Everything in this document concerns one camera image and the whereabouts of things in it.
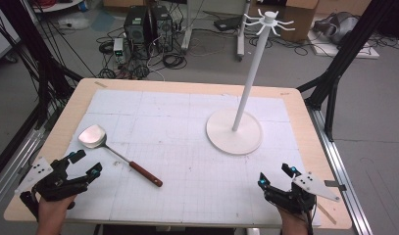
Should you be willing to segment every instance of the stand hook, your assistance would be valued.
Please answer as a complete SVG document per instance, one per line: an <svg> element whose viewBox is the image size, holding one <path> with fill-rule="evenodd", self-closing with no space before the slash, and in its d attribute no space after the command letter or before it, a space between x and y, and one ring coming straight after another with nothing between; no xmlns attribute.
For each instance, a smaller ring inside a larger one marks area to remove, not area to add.
<svg viewBox="0 0 399 235"><path fill-rule="evenodd" d="M248 15L244 14L244 16L251 21L257 21L257 22L253 22L253 23L247 23L244 22L245 25L255 25L255 24L261 24L262 27L261 29L257 32L257 35L260 35L264 28L266 26L270 27L273 31L273 33L277 36L279 36L279 34L275 31L274 27L278 26L284 30L290 31L290 30L295 30L296 28L286 28L282 25L288 25L288 24L293 24L294 22L288 22L288 23L284 23L284 22L280 22L280 21L276 21L275 18L278 15L278 12L265 12L264 14L261 13L261 10L258 9L258 13L260 14L260 18L251 18Z"/></svg>

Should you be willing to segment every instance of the box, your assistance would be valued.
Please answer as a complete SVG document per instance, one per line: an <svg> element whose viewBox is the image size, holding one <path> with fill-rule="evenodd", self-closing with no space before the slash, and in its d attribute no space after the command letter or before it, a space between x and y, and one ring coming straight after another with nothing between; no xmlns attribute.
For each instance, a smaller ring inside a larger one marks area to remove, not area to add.
<svg viewBox="0 0 399 235"><path fill-rule="evenodd" d="M303 43L307 39L307 33L311 28L318 4L318 0L287 0L285 6L275 6L257 4L257 0L252 0L248 13L251 17L257 17L259 16L258 9L263 14L266 11L278 11L276 19L281 22L294 21L293 24L285 25L284 27L294 27L296 29L286 31L277 27L276 32L286 41Z"/></svg>
<svg viewBox="0 0 399 235"><path fill-rule="evenodd" d="M329 15L330 13L348 12L352 15L364 14L371 0L322 0L319 2L316 14Z"/></svg>
<svg viewBox="0 0 399 235"><path fill-rule="evenodd" d="M104 0L104 7L111 11L127 11L129 6L147 6L148 0Z"/></svg>

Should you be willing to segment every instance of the spatula head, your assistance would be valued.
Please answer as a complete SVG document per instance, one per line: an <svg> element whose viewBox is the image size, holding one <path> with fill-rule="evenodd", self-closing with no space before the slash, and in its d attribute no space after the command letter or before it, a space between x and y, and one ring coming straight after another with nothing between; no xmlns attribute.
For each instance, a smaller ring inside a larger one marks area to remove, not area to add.
<svg viewBox="0 0 399 235"><path fill-rule="evenodd" d="M86 128L77 137L80 143L89 149L94 149L104 144L105 130L98 124Z"/></svg>

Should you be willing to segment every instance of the red wooden handle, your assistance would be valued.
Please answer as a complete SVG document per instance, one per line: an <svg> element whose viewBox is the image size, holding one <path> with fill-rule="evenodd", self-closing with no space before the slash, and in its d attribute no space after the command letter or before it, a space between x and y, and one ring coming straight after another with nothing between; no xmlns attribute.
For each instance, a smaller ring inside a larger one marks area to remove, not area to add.
<svg viewBox="0 0 399 235"><path fill-rule="evenodd" d="M158 179L156 176L151 174L145 168L141 167L139 164L131 161L131 162L129 162L129 166L131 166L133 169L137 170L137 172L142 174L144 177L146 177L152 183L156 184L157 187L162 187L162 185L163 185L162 180Z"/></svg>

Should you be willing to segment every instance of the black device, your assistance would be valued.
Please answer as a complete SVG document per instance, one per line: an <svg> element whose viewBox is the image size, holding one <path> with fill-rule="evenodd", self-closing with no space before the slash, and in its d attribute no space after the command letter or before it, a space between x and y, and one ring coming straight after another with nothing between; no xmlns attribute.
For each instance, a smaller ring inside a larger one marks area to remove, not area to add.
<svg viewBox="0 0 399 235"><path fill-rule="evenodd" d="M290 178L301 175L296 167L289 167L288 164L283 164L281 169ZM291 182L291 190L284 192L271 186L271 182L263 173L260 173L258 186L264 191L264 198L276 207L282 208L292 214L305 215L308 223L308 232L309 234L313 234L310 210L313 209L316 203L316 196L314 194L304 191L294 182Z"/></svg>
<svg viewBox="0 0 399 235"><path fill-rule="evenodd" d="M242 23L242 16L238 16L234 18L215 21L214 26L219 31L227 31L231 29L238 29L241 26L241 23Z"/></svg>
<svg viewBox="0 0 399 235"><path fill-rule="evenodd" d="M358 22L358 17L347 12L332 13L321 21L315 21L314 32L321 32L338 46L344 43Z"/></svg>
<svg viewBox="0 0 399 235"><path fill-rule="evenodd" d="M101 175L102 166L100 163L89 169L84 176L75 179L68 179L66 169L69 164L76 163L85 157L83 150L76 153L72 152L61 160L55 160L50 166L53 171L46 177L38 181L31 191L22 192L20 198L22 202L28 207L31 213L38 219L39 203L36 199L36 192L41 195L48 202L60 201L72 195L85 192L88 185ZM75 203L71 203L68 209L73 208Z"/></svg>
<svg viewBox="0 0 399 235"><path fill-rule="evenodd" d="M171 52L173 50L173 19L165 6L151 8L153 38L159 51Z"/></svg>
<svg viewBox="0 0 399 235"><path fill-rule="evenodd" d="M125 18L124 30L130 50L137 59L149 59L148 46L152 42L152 33L148 8L130 6Z"/></svg>

